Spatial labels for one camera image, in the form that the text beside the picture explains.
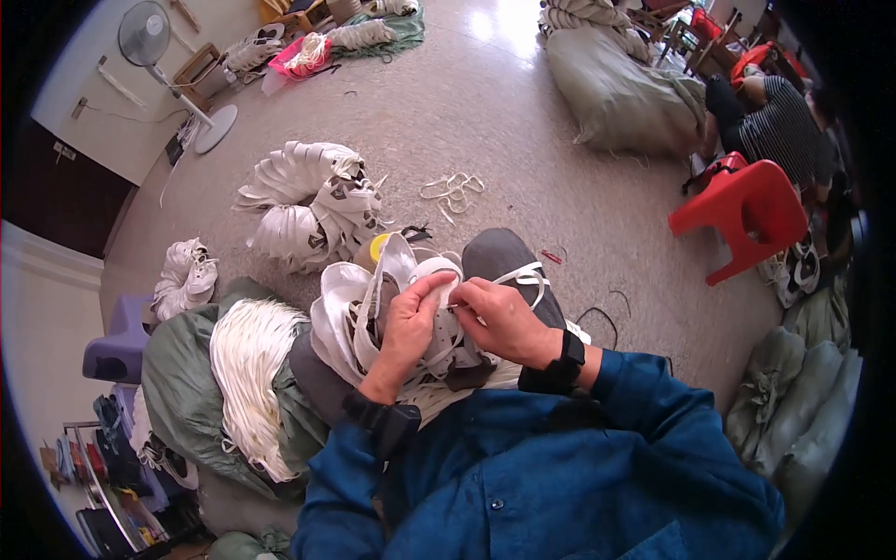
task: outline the purple plastic stool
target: purple plastic stool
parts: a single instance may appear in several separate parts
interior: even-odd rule
[[[90,379],[140,383],[143,347],[150,335],[143,329],[141,307],[150,296],[119,296],[109,321],[109,334],[84,349],[82,373]]]

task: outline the fan base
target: fan base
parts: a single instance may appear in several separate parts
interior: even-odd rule
[[[194,142],[196,153],[205,153],[218,145],[218,142],[228,133],[234,121],[237,120],[237,106],[227,105],[219,109],[211,116],[215,126],[202,125]]]

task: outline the striped shirt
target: striped shirt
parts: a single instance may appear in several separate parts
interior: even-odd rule
[[[744,117],[740,139],[753,162],[770,159],[781,166],[794,185],[831,182],[833,145],[819,130],[802,94],[780,76],[762,80],[767,103]]]

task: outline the hand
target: hand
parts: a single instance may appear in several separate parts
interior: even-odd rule
[[[471,278],[455,288],[448,301],[459,305],[454,308],[458,322],[486,352],[545,369],[563,351],[563,331],[542,323],[516,288]]]
[[[439,290],[457,278],[443,271],[417,280],[389,305],[386,332],[379,358],[358,390],[380,404],[391,405],[408,379],[408,374],[433,341],[433,319],[439,307]]]

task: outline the tiled floor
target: tiled floor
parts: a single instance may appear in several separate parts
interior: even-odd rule
[[[246,248],[259,220],[230,209],[253,165],[286,141],[338,142],[365,157],[383,186],[384,217],[429,222],[444,248],[460,250],[483,228],[512,228],[545,259],[573,319],[591,306],[614,317],[618,347],[670,356],[682,380],[730,403],[752,346],[780,320],[772,291],[754,271],[709,288],[718,264],[711,231],[675,239],[666,217],[682,203],[682,161],[596,153],[572,143],[570,110],[537,39],[538,0],[428,0],[426,42],[396,56],[352,61],[336,74],[290,84],[270,97],[259,82],[232,99],[239,117],[205,156],[189,151],[177,169],[159,159],[106,262],[101,300],[108,317],[122,291],[151,292],[165,249],[199,236],[220,258],[220,286],[251,275],[307,308],[317,276],[286,274]],[[487,190],[452,227],[418,189],[464,171]],[[165,188],[163,207],[159,196]],[[631,303],[610,290],[622,290]],[[595,342],[613,343],[605,320],[582,321]]]

